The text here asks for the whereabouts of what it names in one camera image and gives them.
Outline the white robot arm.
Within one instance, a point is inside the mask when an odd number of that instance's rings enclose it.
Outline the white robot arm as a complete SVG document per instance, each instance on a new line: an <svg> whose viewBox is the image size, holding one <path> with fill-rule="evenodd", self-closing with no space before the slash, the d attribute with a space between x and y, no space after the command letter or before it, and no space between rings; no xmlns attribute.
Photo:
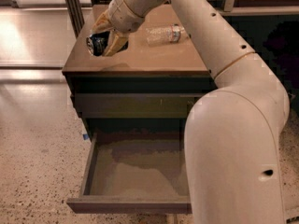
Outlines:
<svg viewBox="0 0 299 224"><path fill-rule="evenodd" d="M207 0L112 0L93 31L112 56L170 2L216 90L192 107L184 149L194 224L285 224L279 135L289 98L263 59Z"/></svg>

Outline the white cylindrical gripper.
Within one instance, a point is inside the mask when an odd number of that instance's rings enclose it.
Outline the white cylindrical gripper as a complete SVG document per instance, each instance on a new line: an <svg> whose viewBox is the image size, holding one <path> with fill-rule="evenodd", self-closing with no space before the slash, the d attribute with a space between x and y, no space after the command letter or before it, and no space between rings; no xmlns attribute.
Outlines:
<svg viewBox="0 0 299 224"><path fill-rule="evenodd" d="M107 46L103 56L110 57L119 52L128 42L128 33L137 31L144 20L143 17L137 16L124 0L112 0L107 12L103 12L96 19L92 28L93 34L101 34L106 31L108 33Z"/></svg>

